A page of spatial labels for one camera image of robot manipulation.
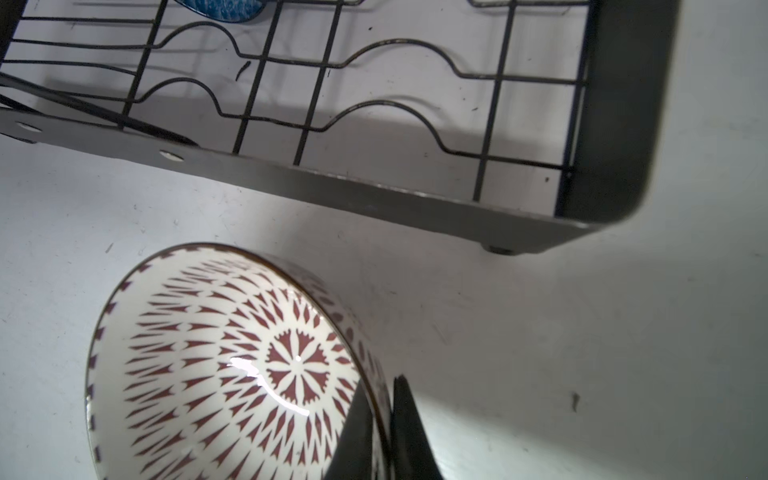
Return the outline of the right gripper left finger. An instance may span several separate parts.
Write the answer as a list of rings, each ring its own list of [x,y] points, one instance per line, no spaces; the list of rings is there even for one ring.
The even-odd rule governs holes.
[[[373,415],[365,385],[359,383],[325,480],[370,480],[372,478]]]

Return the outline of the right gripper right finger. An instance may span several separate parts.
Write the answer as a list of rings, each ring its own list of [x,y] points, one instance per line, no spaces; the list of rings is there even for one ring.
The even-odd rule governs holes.
[[[404,375],[393,382],[391,454],[395,479],[443,480]]]

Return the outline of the white perforated strainer bowl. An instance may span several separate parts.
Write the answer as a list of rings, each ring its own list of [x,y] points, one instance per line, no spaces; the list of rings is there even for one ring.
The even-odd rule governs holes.
[[[372,478],[394,475],[387,379],[359,320],[278,257],[164,249],[113,290],[86,372],[101,479],[324,479],[363,383]]]

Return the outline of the black wire dish rack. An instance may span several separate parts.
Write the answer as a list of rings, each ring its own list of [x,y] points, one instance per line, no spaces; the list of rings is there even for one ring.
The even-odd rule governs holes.
[[[5,1],[1,132],[541,253],[643,201],[676,1]]]

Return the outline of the blue floral ceramic bowl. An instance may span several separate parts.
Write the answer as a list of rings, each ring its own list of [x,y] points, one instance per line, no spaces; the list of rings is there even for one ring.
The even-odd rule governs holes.
[[[266,6],[259,0],[176,0],[176,3],[207,19],[245,23],[258,17]]]

